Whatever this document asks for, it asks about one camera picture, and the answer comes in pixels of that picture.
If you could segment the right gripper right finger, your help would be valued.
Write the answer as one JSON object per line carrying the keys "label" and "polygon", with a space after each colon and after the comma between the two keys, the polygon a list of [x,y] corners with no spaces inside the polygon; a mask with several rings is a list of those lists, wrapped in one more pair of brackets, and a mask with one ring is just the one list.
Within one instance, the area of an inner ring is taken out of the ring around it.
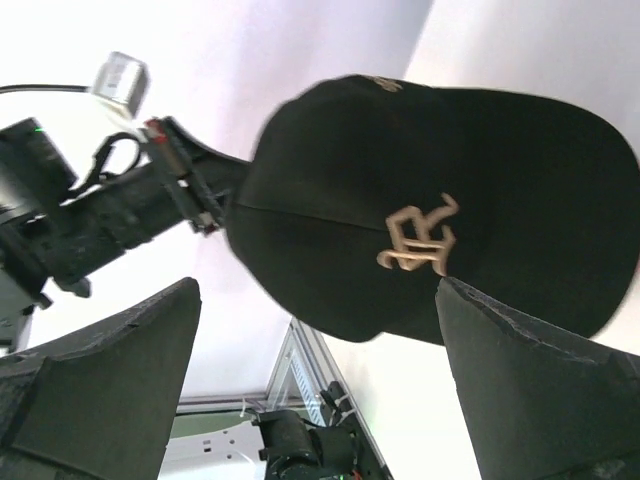
{"label": "right gripper right finger", "polygon": [[436,306],[482,478],[638,478],[638,356],[453,278]]}

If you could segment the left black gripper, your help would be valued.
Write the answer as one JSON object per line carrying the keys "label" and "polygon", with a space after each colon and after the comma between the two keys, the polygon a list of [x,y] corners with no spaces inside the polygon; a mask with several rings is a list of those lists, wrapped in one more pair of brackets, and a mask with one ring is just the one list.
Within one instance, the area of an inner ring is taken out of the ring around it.
{"label": "left black gripper", "polygon": [[157,117],[144,122],[142,133],[160,183],[192,230],[203,235],[220,230],[223,210],[250,163],[205,145],[172,116],[169,133]]}

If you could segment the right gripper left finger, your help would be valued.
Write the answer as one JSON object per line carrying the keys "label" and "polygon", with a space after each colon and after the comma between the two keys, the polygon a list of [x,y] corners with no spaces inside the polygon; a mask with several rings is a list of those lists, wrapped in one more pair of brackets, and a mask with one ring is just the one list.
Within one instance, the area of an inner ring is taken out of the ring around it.
{"label": "right gripper left finger", "polygon": [[4,479],[159,475],[192,353],[200,289],[141,303],[1,360]]}

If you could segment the black baseball cap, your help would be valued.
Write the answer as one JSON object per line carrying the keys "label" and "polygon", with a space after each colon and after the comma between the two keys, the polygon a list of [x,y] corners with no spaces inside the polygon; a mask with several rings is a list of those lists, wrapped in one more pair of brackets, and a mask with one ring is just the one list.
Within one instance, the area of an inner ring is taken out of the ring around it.
{"label": "black baseball cap", "polygon": [[440,344],[445,277],[590,337],[635,276],[639,165],[560,100],[345,76],[265,124],[226,237],[287,312],[350,342]]}

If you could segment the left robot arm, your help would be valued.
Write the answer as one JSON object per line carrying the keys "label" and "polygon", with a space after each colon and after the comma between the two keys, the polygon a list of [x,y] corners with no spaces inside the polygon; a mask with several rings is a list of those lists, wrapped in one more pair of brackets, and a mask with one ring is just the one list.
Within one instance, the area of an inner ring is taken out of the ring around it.
{"label": "left robot arm", "polygon": [[34,310],[51,305],[48,280],[88,298],[90,274],[178,223],[204,235],[222,229],[247,171],[167,116],[108,136],[78,184],[36,119],[2,129],[2,347],[19,350]]}

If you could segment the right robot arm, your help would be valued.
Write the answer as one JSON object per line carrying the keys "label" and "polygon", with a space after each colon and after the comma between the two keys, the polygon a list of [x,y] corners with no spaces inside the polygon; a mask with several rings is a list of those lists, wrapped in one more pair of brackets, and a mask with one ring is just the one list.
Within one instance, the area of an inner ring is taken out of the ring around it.
{"label": "right robot arm", "polygon": [[[435,297],[458,399],[485,479],[635,479],[639,359],[455,279]],[[5,479],[154,479],[201,310],[183,279],[121,313],[1,361]],[[332,424],[291,410],[248,427],[269,479],[386,479],[331,385]]]}

